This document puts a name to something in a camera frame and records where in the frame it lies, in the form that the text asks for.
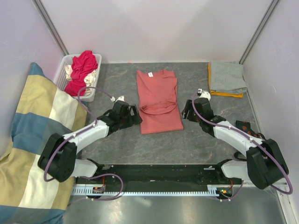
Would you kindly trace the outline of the salmon pink t shirt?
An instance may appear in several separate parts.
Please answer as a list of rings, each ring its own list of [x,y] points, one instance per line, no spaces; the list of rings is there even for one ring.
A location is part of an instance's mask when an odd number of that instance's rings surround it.
[[[178,79],[174,71],[136,73],[141,134],[183,130],[177,102]]]

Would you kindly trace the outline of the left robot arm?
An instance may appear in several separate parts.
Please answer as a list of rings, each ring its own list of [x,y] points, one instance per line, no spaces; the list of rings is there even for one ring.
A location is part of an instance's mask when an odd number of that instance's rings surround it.
[[[93,123],[69,134],[52,134],[37,162],[38,167],[44,171],[45,181],[55,179],[64,182],[73,176],[99,183],[103,177],[99,165],[92,160],[78,159],[77,154],[96,140],[141,122],[136,105],[117,100],[112,109],[97,117]]]

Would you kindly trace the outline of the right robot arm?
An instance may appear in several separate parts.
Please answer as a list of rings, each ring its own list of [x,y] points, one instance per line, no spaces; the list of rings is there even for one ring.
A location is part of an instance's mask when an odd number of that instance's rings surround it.
[[[276,141],[249,135],[223,117],[214,115],[207,98],[187,100],[182,117],[199,123],[204,132],[228,143],[245,157],[244,161],[228,160],[215,170],[214,178],[218,183],[239,178],[250,180],[257,188],[265,189],[285,179],[288,194],[292,193],[289,170]]]

